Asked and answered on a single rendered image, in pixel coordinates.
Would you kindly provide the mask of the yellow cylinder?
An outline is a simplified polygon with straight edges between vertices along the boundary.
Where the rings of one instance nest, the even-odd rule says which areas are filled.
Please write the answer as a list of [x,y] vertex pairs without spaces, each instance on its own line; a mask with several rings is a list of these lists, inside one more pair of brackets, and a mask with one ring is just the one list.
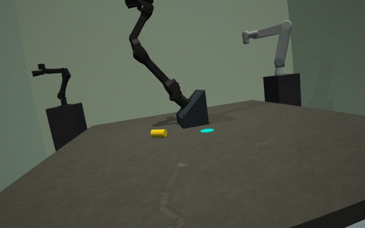
[[167,136],[167,130],[151,130],[151,136],[152,137],[166,137]]

